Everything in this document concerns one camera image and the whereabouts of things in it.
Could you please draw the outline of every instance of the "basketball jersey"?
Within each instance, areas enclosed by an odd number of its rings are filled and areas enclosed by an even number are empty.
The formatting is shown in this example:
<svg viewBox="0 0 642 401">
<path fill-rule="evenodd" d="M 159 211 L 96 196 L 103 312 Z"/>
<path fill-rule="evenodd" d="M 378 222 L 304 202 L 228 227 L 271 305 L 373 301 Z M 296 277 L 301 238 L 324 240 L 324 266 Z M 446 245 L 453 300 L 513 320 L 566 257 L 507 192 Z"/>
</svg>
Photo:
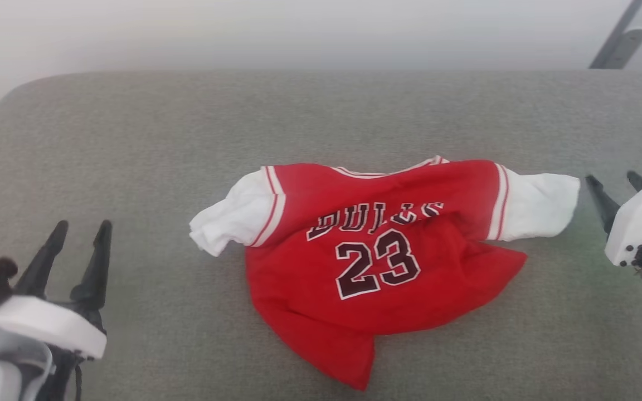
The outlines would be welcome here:
<svg viewBox="0 0 642 401">
<path fill-rule="evenodd" d="M 374 335 L 443 325 L 494 299 L 526 255 L 485 239 L 550 237 L 579 181 L 434 157 L 397 173 L 318 164 L 263 167 L 191 221 L 218 256 L 247 246 L 252 301 L 301 357 L 357 389 Z"/>
</svg>

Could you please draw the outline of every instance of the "red fabric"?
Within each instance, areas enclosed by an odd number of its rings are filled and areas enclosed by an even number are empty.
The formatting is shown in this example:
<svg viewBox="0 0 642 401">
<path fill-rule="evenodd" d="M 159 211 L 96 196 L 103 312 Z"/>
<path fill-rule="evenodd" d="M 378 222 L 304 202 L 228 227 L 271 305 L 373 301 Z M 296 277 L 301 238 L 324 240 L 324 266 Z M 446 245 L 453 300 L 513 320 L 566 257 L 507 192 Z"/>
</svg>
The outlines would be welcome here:
<svg viewBox="0 0 642 401">
<path fill-rule="evenodd" d="M 492 162 L 427 165 L 372 179 L 313 164 L 281 165 L 275 173 L 286 203 L 270 238 L 247 248 L 252 301 L 296 353 L 354 388 L 367 386 L 374 335 L 437 327 L 486 304 L 527 257 L 479 242 L 487 237 L 499 193 L 499 170 Z M 342 231 L 346 208 L 362 203 L 370 208 L 364 228 Z M 385 204 L 386 223 L 369 233 L 375 203 Z M 407 203 L 416 220 L 393 221 Z M 441 204 L 435 208 L 439 215 L 426 216 L 425 203 Z M 309 240 L 319 218 L 336 211 L 337 225 Z M 400 213 L 400 221 L 408 212 Z M 402 242 L 408 244 L 405 252 Z M 347 245 L 337 251 L 342 243 Z M 364 246 L 371 266 L 354 283 L 375 280 L 377 289 L 344 299 L 337 279 L 362 253 L 353 249 Z M 407 266 L 413 264 L 415 277 L 395 283 L 412 276 Z"/>
</svg>

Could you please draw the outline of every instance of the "red and white shirt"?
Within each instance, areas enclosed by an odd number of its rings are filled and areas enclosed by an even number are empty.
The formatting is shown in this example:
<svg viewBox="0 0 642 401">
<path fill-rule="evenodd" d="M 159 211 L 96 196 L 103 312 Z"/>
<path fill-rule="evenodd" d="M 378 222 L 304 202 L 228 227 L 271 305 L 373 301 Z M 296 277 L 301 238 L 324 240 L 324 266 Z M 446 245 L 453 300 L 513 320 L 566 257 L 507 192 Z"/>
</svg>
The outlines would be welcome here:
<svg viewBox="0 0 642 401">
<path fill-rule="evenodd" d="M 434 157 L 390 174 L 263 167 L 189 223 L 200 249 L 247 246 L 260 315 L 296 353 L 364 389 L 374 335 L 443 325 L 494 299 L 526 255 L 483 243 L 550 237 L 579 180 Z"/>
</svg>

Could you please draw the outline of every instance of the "white fabric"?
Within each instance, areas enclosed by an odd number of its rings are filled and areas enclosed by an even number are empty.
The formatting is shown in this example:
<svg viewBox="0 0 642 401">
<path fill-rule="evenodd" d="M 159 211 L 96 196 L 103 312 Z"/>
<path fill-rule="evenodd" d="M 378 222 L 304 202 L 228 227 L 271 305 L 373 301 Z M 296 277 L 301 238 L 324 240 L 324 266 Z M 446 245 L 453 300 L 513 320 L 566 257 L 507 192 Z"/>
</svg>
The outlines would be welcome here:
<svg viewBox="0 0 642 401">
<path fill-rule="evenodd" d="M 519 175 L 505 167 L 500 169 L 500 177 L 502 170 L 507 174 L 506 205 L 499 208 L 504 209 L 499 233 L 489 239 L 513 241 L 553 237 L 566 228 L 578 202 L 578 190 L 581 187 L 578 178 L 548 173 Z M 501 195 L 497 203 L 504 203 Z"/>
<path fill-rule="evenodd" d="M 279 208 L 278 202 L 275 205 L 267 169 L 262 168 L 237 181 L 227 198 L 199 212 L 189 222 L 189 236 L 212 256 L 219 256 L 229 241 L 252 246 L 259 243 L 257 239 L 262 230 L 269 228 L 268 222 L 273 209 Z"/>
</svg>

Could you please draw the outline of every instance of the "sleeve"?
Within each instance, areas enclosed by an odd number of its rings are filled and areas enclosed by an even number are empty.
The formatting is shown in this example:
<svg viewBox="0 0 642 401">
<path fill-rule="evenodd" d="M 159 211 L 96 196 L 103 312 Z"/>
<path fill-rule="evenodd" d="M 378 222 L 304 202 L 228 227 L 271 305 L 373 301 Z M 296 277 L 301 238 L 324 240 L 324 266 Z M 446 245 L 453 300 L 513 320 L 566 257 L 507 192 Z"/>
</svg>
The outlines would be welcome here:
<svg viewBox="0 0 642 401">
<path fill-rule="evenodd" d="M 189 222 L 189 236 L 212 256 L 219 256 L 229 241 L 260 246 L 279 224 L 285 201 L 274 167 L 264 167 L 242 177 L 225 199 L 199 212 Z"/>
<path fill-rule="evenodd" d="M 277 302 L 257 300 L 255 307 L 301 358 L 331 378 L 365 390 L 375 357 L 372 335 L 313 320 Z"/>
<path fill-rule="evenodd" d="M 487 239 L 553 237 L 573 217 L 580 180 L 570 175 L 519 175 L 497 164 L 499 193 Z"/>
</svg>

